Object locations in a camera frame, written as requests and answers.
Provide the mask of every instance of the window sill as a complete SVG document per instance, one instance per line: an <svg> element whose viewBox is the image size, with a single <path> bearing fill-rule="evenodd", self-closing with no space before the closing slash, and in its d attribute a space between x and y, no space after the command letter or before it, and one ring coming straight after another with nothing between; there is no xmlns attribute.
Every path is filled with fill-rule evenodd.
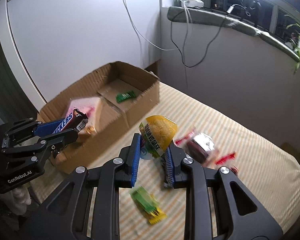
<svg viewBox="0 0 300 240"><path fill-rule="evenodd" d="M220 26L225 18L225 14L219 12L210 12L205 10L190 9L192 22L194 24ZM168 20L172 22L186 23L186 16L182 7L170 7L167 13ZM281 41L272 37L268 32L261 31L247 23L241 22L231 16L227 16L223 24L224 28L231 28L249 36L258 36L263 41L281 50L296 62L299 62L298 55Z"/></svg>

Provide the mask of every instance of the power cable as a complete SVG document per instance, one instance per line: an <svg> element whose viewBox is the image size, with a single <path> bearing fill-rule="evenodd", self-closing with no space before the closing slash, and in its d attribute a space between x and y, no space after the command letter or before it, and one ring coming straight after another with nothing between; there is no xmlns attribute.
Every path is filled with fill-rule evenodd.
<svg viewBox="0 0 300 240"><path fill-rule="evenodd" d="M170 40L171 40L171 42L177 47L177 49L179 50L180 55L181 55L181 61L182 61L183 65L186 66L186 67L188 67L188 68L193 68L193 67L196 67L197 65L199 65L200 63L202 63L202 62L205 60L205 58L206 58L206 56L207 56L207 53L208 53L209 46L210 46L211 43L213 43L213 41L218 37L218 35L219 35L220 31L221 31L221 28L222 28L223 24L225 23L225 21L226 21L226 19L227 19L228 13L226 14L225 18L223 19L223 21L222 21L222 23L221 23L221 25L220 25L220 27L219 27L219 29L218 29L217 34L216 34L216 35L213 37L213 39L207 44L207 47L206 47L206 50L205 50L205 53L204 53L203 58L202 58L198 63L196 63L196 64L194 64L194 65L192 65L192 66L188 66L188 65L185 64L185 62L184 62L184 55L183 55L183 53L181 52L181 50L180 50L180 48L178 47L178 45L173 41L173 38L172 38L172 26L173 26L172 24L173 24L173 20L174 20L178 15L180 15L181 13L183 13L183 11L180 12L180 13L178 13L177 15L175 15L175 17L173 17L173 19L171 20L171 24L170 24Z"/></svg>
<svg viewBox="0 0 300 240"><path fill-rule="evenodd" d="M191 38L191 35L192 35L192 31L193 31L193 26L192 26L192 17L191 17L191 14L190 14L190 11L189 9L186 7L186 0L180 0L182 3L183 3L183 8L185 9L185 12L186 12L186 20L187 20L187 31L186 31L186 35L185 35L185 39L183 41L183 46L182 46L182 53L183 55L185 55L185 46L186 46L186 43L187 43L187 40L189 40ZM191 23L191 32L190 32L190 35L189 35L189 38L188 38L188 32L189 32L189 19L190 19L190 23Z"/></svg>
<svg viewBox="0 0 300 240"><path fill-rule="evenodd" d="M134 22L133 22L133 20L132 20L132 17L131 17L131 15L130 15L129 10L128 10L127 1L126 1L126 0L122 0L122 1L123 1L123 4L124 4L124 7L126 8L126 11L127 11L128 17L129 17L129 20L130 20L130 22L131 22L131 25L132 25L134 31L136 32L136 34L137 34L137 36L138 36L138 39L140 39L140 38L139 38L139 35L140 35L142 38L144 38L146 41L148 41L150 44L152 44L153 46L155 46L156 48L158 48L158 49L160 49L160 50L164 50L164 51L176 50L176 49L162 49L162 48L156 46L155 44L153 44L153 43L152 43L151 41L149 41L147 38L145 38L145 37L138 31L138 29L136 28L136 26L135 26L135 24L134 24Z"/></svg>

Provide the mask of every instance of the cardboard box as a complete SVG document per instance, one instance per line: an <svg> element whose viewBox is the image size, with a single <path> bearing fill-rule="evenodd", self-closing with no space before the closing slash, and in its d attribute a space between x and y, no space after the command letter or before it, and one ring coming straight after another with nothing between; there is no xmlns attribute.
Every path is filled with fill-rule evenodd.
<svg viewBox="0 0 300 240"><path fill-rule="evenodd" d="M133 90L137 96L118 104L118 93ZM114 62L87 74L62 91L39 112L38 120L49 122L64 117L71 99L103 96L97 133L83 143L68 145L54 159L53 164L66 173L77 166L88 166L109 146L159 103L159 79L146 70L123 62Z"/></svg>

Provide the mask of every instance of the snickers bar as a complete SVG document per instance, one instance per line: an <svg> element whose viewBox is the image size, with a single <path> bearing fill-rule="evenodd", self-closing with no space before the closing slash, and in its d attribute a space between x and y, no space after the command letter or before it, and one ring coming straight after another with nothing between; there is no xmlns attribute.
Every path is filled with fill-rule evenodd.
<svg viewBox="0 0 300 240"><path fill-rule="evenodd" d="M86 114L74 109L54 130L53 133L61 132L65 129L73 128L80 132L87 124L88 117Z"/></svg>

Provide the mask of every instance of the black cable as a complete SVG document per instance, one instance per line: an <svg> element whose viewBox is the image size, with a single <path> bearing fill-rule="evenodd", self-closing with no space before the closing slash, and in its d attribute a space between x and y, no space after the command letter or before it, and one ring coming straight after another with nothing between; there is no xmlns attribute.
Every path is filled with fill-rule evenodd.
<svg viewBox="0 0 300 240"><path fill-rule="evenodd" d="M247 9L247 7L246 6L244 6L244 4L243 4L243 0L241 0L241 4L242 4L242 6L245 8L245 9Z"/></svg>
<svg viewBox="0 0 300 240"><path fill-rule="evenodd" d="M218 30L217 34L216 34L216 35L213 37L213 39L207 44L207 47L206 47L206 50L205 50L205 53L204 53L203 58L202 58L197 64L192 65L192 66L187 66L187 65L185 64L185 62L184 62L184 55L182 54L182 52L181 52L180 48L178 47L178 45L177 45L177 44L173 41L173 39L172 39L172 23L173 23L173 20L174 20L178 15L180 15L180 14L183 13L183 12L184 12L184 11L181 11L181 12L178 13L175 17L173 17L173 19L171 20L171 25L170 25L170 40L171 40L171 42L177 47L177 49L179 50L180 55L181 55L181 61L182 61L183 65L186 66L186 67L188 67L188 68L193 68L193 67L199 65L200 63L202 63L202 62L205 60L205 58L206 58L206 56L207 56L207 53L208 53L209 46L210 46L211 43L213 43L213 41L218 37L218 35L219 35L220 31L221 31L221 28L222 28L224 22L226 21L226 18L227 18L228 13L226 13L226 17L223 19L223 21L222 21L222 23L221 23L221 25L220 25L220 27L219 27L219 30Z"/></svg>
<svg viewBox="0 0 300 240"><path fill-rule="evenodd" d="M213 12L213 10L209 7L199 7L199 6L194 6L193 8L198 8L198 9L208 9L210 10L211 12Z"/></svg>

